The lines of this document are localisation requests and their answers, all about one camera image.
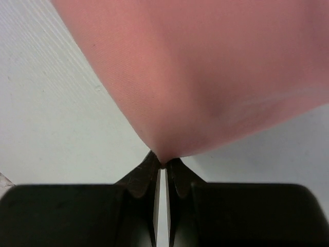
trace white table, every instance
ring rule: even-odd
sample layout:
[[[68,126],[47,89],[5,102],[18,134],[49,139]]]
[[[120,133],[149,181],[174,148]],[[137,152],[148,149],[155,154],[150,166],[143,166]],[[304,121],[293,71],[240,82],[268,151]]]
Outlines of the white table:
[[[0,1],[0,172],[16,184],[113,183],[147,152],[52,5]],[[184,161],[207,181],[303,184],[329,216],[329,106]]]

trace pink cloth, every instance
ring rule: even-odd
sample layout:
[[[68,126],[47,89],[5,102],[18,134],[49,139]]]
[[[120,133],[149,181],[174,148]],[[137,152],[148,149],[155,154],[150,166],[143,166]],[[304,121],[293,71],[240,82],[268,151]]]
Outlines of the pink cloth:
[[[329,0],[53,0],[165,162],[329,102]]]

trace cloth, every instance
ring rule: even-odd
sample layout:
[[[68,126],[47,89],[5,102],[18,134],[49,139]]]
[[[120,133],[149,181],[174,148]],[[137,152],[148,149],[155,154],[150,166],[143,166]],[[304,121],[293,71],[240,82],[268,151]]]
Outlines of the cloth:
[[[329,0],[53,0],[165,162],[329,102]]]

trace table surface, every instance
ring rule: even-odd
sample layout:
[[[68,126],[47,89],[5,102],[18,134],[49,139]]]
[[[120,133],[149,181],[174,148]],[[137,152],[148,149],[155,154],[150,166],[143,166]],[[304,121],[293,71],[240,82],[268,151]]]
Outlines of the table surface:
[[[142,161],[148,148],[49,1],[1,1],[0,37],[1,173],[16,184],[113,183]],[[207,181],[303,184],[329,216],[327,105],[184,161]]]

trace fabric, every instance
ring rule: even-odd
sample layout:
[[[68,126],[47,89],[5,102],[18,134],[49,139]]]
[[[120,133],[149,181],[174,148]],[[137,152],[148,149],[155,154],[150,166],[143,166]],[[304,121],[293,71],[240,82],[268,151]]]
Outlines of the fabric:
[[[53,0],[165,162],[329,102],[329,0]]]

